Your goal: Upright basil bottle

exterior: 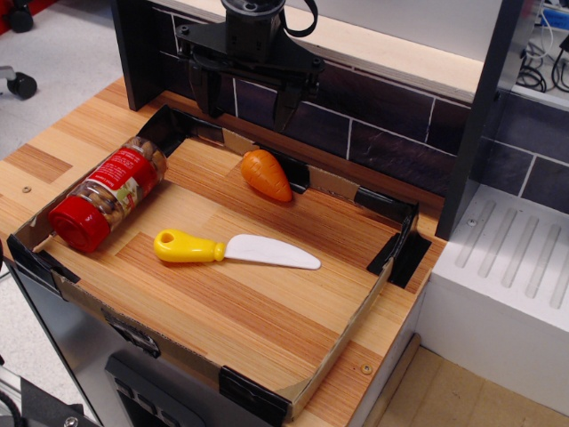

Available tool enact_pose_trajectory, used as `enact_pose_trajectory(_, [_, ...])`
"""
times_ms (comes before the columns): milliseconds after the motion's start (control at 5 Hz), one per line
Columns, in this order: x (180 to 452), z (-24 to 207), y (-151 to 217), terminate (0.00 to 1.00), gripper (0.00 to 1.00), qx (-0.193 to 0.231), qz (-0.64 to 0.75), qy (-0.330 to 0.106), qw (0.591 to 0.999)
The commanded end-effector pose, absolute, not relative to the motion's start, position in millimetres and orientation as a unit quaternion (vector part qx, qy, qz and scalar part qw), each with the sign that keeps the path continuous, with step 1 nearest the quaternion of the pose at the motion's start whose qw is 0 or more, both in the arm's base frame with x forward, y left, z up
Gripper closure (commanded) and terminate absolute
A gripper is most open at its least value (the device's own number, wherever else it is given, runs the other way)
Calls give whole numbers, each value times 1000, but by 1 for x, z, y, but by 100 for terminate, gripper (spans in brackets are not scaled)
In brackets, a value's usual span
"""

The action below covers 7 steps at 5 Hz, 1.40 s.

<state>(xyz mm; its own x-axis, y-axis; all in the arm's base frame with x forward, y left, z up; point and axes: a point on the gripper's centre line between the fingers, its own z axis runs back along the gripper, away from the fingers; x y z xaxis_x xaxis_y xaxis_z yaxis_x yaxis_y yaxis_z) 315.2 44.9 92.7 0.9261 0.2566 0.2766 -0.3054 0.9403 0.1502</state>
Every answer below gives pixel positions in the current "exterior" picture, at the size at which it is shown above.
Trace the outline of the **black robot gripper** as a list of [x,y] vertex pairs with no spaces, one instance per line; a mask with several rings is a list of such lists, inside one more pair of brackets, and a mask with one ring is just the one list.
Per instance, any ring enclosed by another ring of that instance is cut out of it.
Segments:
[[277,88],[273,129],[283,133],[303,101],[318,93],[318,78],[325,62],[295,43],[317,26],[314,1],[306,5],[312,23],[291,29],[284,1],[223,1],[225,20],[186,24],[175,30],[179,57],[188,64],[188,80],[200,110],[219,117],[221,74]]

